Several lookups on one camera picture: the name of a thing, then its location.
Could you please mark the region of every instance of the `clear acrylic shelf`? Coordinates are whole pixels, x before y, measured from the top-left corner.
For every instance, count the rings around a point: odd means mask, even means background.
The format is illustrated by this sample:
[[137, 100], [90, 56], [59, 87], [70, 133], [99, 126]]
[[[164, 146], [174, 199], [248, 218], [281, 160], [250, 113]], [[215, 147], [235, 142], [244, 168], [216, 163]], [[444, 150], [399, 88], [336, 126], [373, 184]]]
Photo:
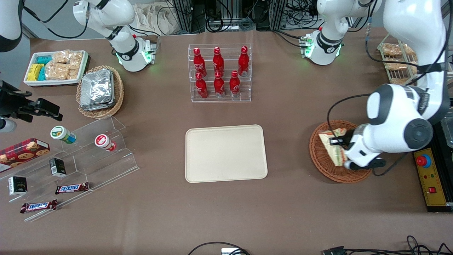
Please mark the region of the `clear acrylic shelf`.
[[[231, 71], [238, 69], [238, 60], [241, 55], [241, 47], [247, 46], [249, 48], [248, 55], [249, 73], [246, 77], [239, 77], [241, 80], [240, 91], [241, 95], [233, 98], [230, 94], [230, 78]], [[223, 80], [225, 81], [225, 97], [217, 98], [214, 89], [214, 67], [212, 65], [212, 58], [214, 57], [214, 48], [219, 47], [225, 63], [225, 74]], [[195, 86], [195, 66], [193, 64], [193, 49], [199, 48], [200, 53], [206, 63], [207, 75], [204, 78], [209, 92], [208, 98], [201, 98], [197, 93]], [[188, 70], [189, 70], [189, 84], [190, 96], [192, 102], [197, 103], [213, 103], [213, 102], [250, 102], [252, 99], [252, 44], [189, 44], [188, 48]]]
[[[27, 178], [28, 192], [23, 196], [10, 196], [11, 203], [17, 204], [17, 213], [24, 203], [49, 202], [57, 199], [57, 210], [67, 204], [91, 194], [95, 190], [116, 181], [139, 169], [134, 155], [124, 143], [125, 126], [116, 118], [108, 116], [74, 130], [77, 140], [73, 144], [61, 143], [61, 149], [52, 147], [46, 157], [37, 158], [33, 164], [20, 169], [6, 171], [0, 178], [0, 185], [8, 186], [11, 176]], [[107, 152], [94, 144], [94, 138], [106, 134], [116, 142], [116, 149]], [[51, 174], [49, 160], [58, 158], [64, 161], [67, 175], [63, 178]], [[55, 195], [57, 186], [89, 182], [90, 190]], [[25, 213], [25, 221], [34, 221], [53, 212], [51, 209]]]

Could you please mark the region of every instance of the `brown table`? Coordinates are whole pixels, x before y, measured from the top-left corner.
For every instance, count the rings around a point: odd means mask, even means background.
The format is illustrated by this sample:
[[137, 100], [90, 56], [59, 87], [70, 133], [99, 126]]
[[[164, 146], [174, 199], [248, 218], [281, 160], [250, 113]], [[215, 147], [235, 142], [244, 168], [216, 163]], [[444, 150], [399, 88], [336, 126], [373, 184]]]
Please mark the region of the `brown table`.
[[[373, 29], [374, 48], [385, 36]], [[188, 44], [253, 42], [251, 103], [194, 104], [187, 71]], [[452, 246], [453, 215], [425, 211], [413, 158], [384, 177], [337, 184], [317, 171], [308, 152], [312, 131], [337, 100], [369, 93], [387, 82], [383, 65], [368, 59], [364, 33], [348, 33], [329, 66], [301, 59], [297, 48], [271, 32], [203, 33], [162, 38], [156, 64], [125, 71], [107, 40], [31, 40], [31, 52], [83, 49], [90, 67], [110, 65], [125, 84], [116, 117], [140, 169], [35, 222], [0, 196], [2, 254], [187, 254], [208, 241], [226, 241], [254, 255], [319, 254], [323, 249], [403, 249], [420, 243]], [[93, 121], [77, 111], [75, 87], [21, 89], [61, 106], [62, 125]], [[344, 102], [332, 119], [366, 122], [366, 99]], [[29, 137], [50, 140], [57, 124], [36, 117], [2, 134], [1, 146]], [[190, 128], [259, 124], [269, 174], [262, 180], [190, 184], [184, 178], [185, 132]], [[386, 155], [391, 163], [399, 155]], [[220, 247], [196, 254], [219, 254]]]

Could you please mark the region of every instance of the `yogurt bottle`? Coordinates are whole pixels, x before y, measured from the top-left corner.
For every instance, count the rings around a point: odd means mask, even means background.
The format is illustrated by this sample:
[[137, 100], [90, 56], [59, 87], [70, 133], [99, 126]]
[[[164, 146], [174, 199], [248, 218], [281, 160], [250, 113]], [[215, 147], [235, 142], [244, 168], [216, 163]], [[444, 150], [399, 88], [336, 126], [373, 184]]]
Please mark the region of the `yogurt bottle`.
[[67, 144], [74, 143], [77, 138], [75, 134], [71, 133], [71, 131], [63, 126], [56, 126], [52, 128], [50, 136], [55, 140], [61, 140]]
[[111, 141], [110, 138], [105, 134], [98, 135], [94, 139], [94, 143], [99, 148], [102, 148], [108, 152], [114, 151], [116, 148], [116, 142]]

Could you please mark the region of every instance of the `red-capped bottle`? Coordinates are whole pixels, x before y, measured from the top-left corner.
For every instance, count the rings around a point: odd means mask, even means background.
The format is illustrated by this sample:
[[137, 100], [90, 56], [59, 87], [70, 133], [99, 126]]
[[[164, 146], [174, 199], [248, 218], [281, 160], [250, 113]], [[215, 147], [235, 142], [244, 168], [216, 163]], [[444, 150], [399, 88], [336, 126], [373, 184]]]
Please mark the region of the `red-capped bottle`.
[[202, 74], [197, 73], [195, 75], [195, 78], [197, 78], [197, 81], [195, 82], [195, 86], [197, 87], [198, 94], [200, 95], [201, 98], [207, 98], [209, 95], [209, 92], [207, 91], [206, 82], [203, 80]]
[[249, 48], [247, 46], [242, 46], [241, 48], [241, 55], [239, 56], [239, 69], [238, 73], [240, 76], [248, 76], [249, 75]]
[[223, 57], [220, 54], [220, 48], [214, 48], [214, 58], [212, 59], [212, 63], [214, 64], [214, 72], [220, 72], [220, 75], [223, 77], [223, 70], [225, 65], [223, 63]]
[[219, 71], [215, 72], [216, 79], [214, 80], [214, 89], [216, 90], [216, 97], [225, 97], [225, 82], [222, 79], [222, 75]]
[[237, 76], [237, 71], [234, 70], [231, 72], [231, 79], [230, 79], [230, 93], [231, 96], [234, 98], [237, 98], [241, 95], [241, 92], [239, 90], [239, 85], [241, 84], [241, 81], [239, 80]]
[[204, 63], [204, 58], [200, 53], [199, 48], [193, 48], [193, 54], [195, 55], [193, 58], [193, 65], [195, 65], [195, 70], [197, 73], [202, 75], [202, 78], [206, 77], [206, 65]]

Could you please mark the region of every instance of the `red switch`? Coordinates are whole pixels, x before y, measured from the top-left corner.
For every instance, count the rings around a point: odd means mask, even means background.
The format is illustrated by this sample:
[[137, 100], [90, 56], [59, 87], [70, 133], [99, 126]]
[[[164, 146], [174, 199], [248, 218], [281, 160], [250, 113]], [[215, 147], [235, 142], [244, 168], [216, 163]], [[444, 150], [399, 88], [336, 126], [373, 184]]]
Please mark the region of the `red switch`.
[[417, 163], [417, 165], [423, 167], [423, 168], [428, 168], [431, 166], [431, 158], [426, 155], [426, 154], [423, 154], [421, 156], [418, 156], [416, 159], [415, 159], [415, 162]]

